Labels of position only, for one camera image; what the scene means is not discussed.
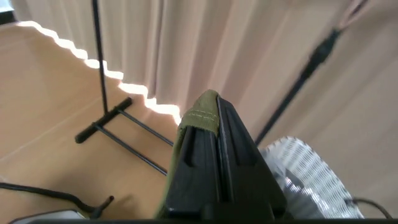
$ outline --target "vertical pole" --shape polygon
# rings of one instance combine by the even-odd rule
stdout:
[[[98,12],[98,1],[93,0],[92,6],[93,6],[94,27],[95,27],[95,41],[97,43],[97,56],[99,61],[99,78],[101,79],[102,103],[104,107],[104,114],[106,114],[108,113],[108,102],[106,99],[104,57],[102,53],[100,13]]]

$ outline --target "black cable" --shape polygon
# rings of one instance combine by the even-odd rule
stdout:
[[[388,213],[387,210],[383,206],[379,205],[378,203],[376,203],[372,200],[369,200],[366,198],[353,197],[353,198],[346,198],[346,199],[344,199],[344,201],[347,205],[349,205],[351,203],[357,205],[358,202],[372,205],[373,207],[377,208],[381,213],[383,213],[383,215],[386,217],[386,219],[392,219],[392,216],[390,215],[390,213]]]
[[[273,125],[285,111],[286,107],[290,104],[290,102],[294,99],[297,93],[300,91],[301,87],[305,84],[305,82],[313,75],[314,71],[318,68],[318,66],[323,63],[331,54],[333,47],[337,39],[341,34],[340,30],[333,29],[330,35],[318,45],[318,47],[313,51],[310,56],[310,60],[301,71],[300,76],[297,81],[291,87],[289,92],[286,94],[285,98],[282,100],[278,108],[275,110],[274,114],[272,114],[271,118],[261,130],[260,134],[255,140],[256,145],[260,145],[260,142],[264,139],[266,134],[271,130]]]
[[[17,185],[17,184],[8,184],[8,183],[4,183],[4,182],[0,182],[0,189],[18,190],[18,191],[23,191],[23,192],[40,194],[40,195],[44,195],[44,196],[48,196],[48,197],[52,197],[52,198],[59,198],[59,199],[67,200],[69,202],[74,203],[82,211],[87,212],[87,213],[92,213],[91,217],[94,216],[94,218],[98,218],[102,214],[102,211],[114,199],[113,196],[110,196],[99,207],[92,207],[92,206],[89,206],[89,205],[83,203],[78,197],[76,197],[72,194],[57,192],[54,190],[47,190],[47,189],[41,189],[38,187],[29,187],[29,186],[23,186],[23,185]]]

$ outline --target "curtain fold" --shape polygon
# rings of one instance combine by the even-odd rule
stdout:
[[[13,0],[96,58],[90,0]],[[255,138],[349,0],[99,0],[104,58],[180,114],[211,88]],[[262,142],[308,142],[355,194],[385,202],[398,186],[398,1],[376,1],[350,26]],[[364,166],[372,166],[364,171]],[[381,184],[385,191],[380,191]]]

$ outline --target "sunlight on floor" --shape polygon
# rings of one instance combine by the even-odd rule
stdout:
[[[70,40],[59,38],[58,34],[55,31],[43,28],[40,24],[33,21],[18,22],[17,25],[21,27],[36,28],[40,33],[53,38],[53,40],[57,45],[65,49],[69,49],[75,57],[84,60],[84,63],[90,68],[100,67],[100,63],[97,59],[88,59],[87,51],[83,49],[77,49],[75,47],[75,44]],[[116,78],[118,80],[123,79],[123,72],[109,71],[107,65],[108,64],[106,63],[106,61],[104,61],[105,75],[107,77]],[[156,103],[156,98],[148,99],[148,89],[146,86],[127,84],[121,81],[119,84],[119,88],[125,91],[126,93],[143,95],[145,98],[145,106],[147,108],[155,111],[156,113],[170,114],[173,116],[175,123],[177,125],[180,124],[181,122],[180,108],[176,105],[158,105]]]

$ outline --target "horizontal bar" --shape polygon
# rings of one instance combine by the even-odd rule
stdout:
[[[75,136],[76,143],[82,143],[86,141],[90,136],[92,136],[97,129],[95,125],[104,126],[106,123],[110,122],[116,115],[119,114],[119,111],[125,110],[127,107],[132,105],[132,99],[127,97],[125,100],[120,102],[117,106],[115,106],[111,111],[104,114],[100,119],[89,125],[86,129],[82,130],[79,134]]]
[[[164,142],[166,142],[167,144],[173,146],[173,142],[168,140],[166,137],[164,137],[163,135],[159,134],[158,132],[156,132],[155,130],[153,130],[152,128],[146,126],[144,123],[140,122],[137,118],[129,115],[128,113],[124,112],[123,110],[119,110],[119,113],[124,115],[125,117],[129,118],[131,121],[137,123],[139,126],[143,127],[145,130],[149,131],[150,133],[152,133],[154,136],[160,138],[161,140],[163,140]]]
[[[128,151],[136,155],[138,158],[142,159],[144,162],[148,163],[151,167],[155,168],[157,171],[161,172],[163,175],[167,175],[167,171],[155,163],[154,161],[148,159],[146,156],[142,155],[141,153],[137,152],[135,149],[133,149],[131,146],[126,144],[124,141],[120,140],[118,137],[116,137],[114,134],[109,132],[107,129],[101,127],[98,124],[95,124],[95,128],[107,135],[109,138],[111,138],[113,141],[116,141],[118,144],[126,148]]]

